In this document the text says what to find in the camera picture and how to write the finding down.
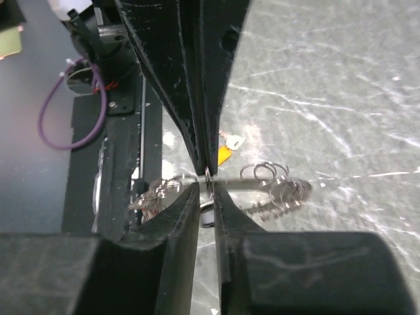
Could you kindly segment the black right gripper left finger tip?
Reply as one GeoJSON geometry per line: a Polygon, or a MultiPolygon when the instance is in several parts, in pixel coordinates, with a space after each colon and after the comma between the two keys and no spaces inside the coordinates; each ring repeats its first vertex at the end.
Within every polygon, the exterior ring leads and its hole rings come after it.
{"type": "Polygon", "coordinates": [[[2,234],[2,314],[188,314],[200,220],[191,184],[121,240],[2,234]]]}

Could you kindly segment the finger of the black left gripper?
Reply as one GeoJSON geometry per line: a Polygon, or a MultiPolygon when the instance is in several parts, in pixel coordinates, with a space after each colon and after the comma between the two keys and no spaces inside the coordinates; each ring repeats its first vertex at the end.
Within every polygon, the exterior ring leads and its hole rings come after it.
{"type": "Polygon", "coordinates": [[[221,111],[250,1],[179,1],[190,102],[187,149],[197,174],[217,173],[221,111]]]}

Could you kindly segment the yellow tag key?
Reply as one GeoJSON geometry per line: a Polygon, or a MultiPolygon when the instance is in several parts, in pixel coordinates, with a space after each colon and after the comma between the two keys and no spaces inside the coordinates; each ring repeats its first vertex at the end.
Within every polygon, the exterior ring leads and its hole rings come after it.
{"type": "Polygon", "coordinates": [[[224,139],[224,145],[218,151],[218,166],[221,166],[231,156],[233,151],[236,151],[245,142],[245,139],[240,135],[229,135],[224,131],[219,132],[219,136],[224,139]]]}

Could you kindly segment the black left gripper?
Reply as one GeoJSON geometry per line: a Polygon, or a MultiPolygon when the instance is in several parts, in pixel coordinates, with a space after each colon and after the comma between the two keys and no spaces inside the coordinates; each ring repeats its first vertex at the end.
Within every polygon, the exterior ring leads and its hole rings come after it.
{"type": "Polygon", "coordinates": [[[194,108],[196,93],[182,33],[180,4],[61,1],[60,21],[70,33],[79,60],[136,62],[136,54],[149,84],[180,130],[196,174],[204,175],[205,151],[200,147],[202,132],[194,108]]]}

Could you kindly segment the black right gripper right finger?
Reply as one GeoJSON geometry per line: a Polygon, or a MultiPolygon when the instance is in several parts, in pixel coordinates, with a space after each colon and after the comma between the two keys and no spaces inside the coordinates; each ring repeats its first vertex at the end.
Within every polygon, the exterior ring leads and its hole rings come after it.
{"type": "Polygon", "coordinates": [[[222,314],[415,314],[398,263],[370,232],[267,232],[215,186],[222,314]]]}

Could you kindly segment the metal disc keyring with rings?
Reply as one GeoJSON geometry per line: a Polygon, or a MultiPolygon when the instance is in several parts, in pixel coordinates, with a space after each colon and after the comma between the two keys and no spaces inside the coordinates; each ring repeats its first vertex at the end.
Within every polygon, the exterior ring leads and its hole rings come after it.
{"type": "MultiPolygon", "coordinates": [[[[272,161],[246,165],[238,176],[212,177],[212,182],[225,188],[243,213],[259,216],[262,221],[298,210],[312,194],[311,183],[292,177],[288,166],[272,161]]],[[[181,174],[151,183],[128,205],[128,212],[136,216],[137,225],[144,224],[172,205],[193,184],[199,186],[202,205],[208,200],[205,176],[181,174]]]]}

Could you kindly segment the black head key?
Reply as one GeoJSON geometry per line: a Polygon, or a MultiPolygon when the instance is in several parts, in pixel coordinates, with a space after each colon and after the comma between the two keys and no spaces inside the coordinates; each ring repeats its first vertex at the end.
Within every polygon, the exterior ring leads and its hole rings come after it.
{"type": "Polygon", "coordinates": [[[200,223],[202,228],[214,227],[214,187],[210,170],[205,169],[205,186],[208,200],[200,205],[200,223]]]}

